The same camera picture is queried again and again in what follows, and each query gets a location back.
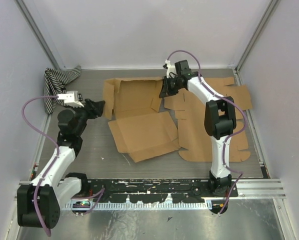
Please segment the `brown cardboard box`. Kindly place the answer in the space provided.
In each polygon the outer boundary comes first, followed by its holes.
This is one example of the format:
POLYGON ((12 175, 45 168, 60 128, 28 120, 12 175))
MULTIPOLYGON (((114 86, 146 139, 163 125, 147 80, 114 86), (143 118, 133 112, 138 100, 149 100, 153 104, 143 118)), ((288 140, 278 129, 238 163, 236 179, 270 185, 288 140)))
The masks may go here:
POLYGON ((160 111, 161 77, 111 78, 104 81, 104 117, 119 153, 136 163, 180 148, 178 129, 167 111, 160 111))

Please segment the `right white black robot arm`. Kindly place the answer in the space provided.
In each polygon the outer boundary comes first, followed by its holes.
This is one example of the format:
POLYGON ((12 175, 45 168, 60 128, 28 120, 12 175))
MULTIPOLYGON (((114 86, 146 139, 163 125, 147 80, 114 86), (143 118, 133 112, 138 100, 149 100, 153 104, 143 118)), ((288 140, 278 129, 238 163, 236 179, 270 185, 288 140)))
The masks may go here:
POLYGON ((212 165, 209 171, 208 189, 214 197, 223 196, 232 185, 229 170, 231 135, 237 126, 234 100, 214 90, 197 71, 192 71, 187 60, 171 64, 166 60, 163 68, 160 98, 175 96, 185 89, 194 94, 205 105, 204 129, 210 136, 212 145, 212 165))

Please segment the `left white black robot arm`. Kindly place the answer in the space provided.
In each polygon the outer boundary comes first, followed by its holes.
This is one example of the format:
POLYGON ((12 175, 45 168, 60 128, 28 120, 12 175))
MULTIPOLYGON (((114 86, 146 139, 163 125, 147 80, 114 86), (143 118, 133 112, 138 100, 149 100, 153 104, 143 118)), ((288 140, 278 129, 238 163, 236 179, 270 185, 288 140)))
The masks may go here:
POLYGON ((74 196, 91 198, 91 185, 84 173, 65 174, 82 148, 82 134, 88 120, 103 115, 105 101, 85 99, 82 106, 70 106, 57 115, 59 132, 52 157, 29 184, 17 189, 17 223, 21 227, 49 232, 60 218, 61 207, 74 196))

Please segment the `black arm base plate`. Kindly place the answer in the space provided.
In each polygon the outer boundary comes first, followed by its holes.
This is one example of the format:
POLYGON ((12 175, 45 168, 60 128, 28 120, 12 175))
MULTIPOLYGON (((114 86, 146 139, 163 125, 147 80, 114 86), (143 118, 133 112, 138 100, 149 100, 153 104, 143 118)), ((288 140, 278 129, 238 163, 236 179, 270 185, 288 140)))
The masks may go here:
POLYGON ((206 179, 90 179, 89 189, 73 199, 88 199, 100 190, 101 203, 163 203, 168 196, 172 203, 202 203, 205 198, 226 198, 228 189, 211 192, 206 179))

